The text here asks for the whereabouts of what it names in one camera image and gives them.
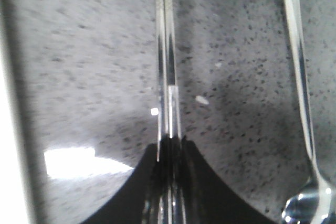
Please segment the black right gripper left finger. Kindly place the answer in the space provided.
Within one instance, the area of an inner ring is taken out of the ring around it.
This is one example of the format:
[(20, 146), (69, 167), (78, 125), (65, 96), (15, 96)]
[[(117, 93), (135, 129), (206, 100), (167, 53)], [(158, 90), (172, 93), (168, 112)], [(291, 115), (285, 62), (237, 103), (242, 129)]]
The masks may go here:
[(83, 223), (163, 223), (169, 138), (150, 144), (117, 193)]

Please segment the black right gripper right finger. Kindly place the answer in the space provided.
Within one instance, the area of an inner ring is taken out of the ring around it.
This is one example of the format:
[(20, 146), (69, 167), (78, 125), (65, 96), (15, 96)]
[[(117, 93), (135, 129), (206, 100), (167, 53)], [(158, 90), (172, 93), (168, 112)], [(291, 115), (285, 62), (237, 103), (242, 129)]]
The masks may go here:
[(194, 142), (175, 137), (172, 143), (187, 223), (274, 223), (230, 189)]

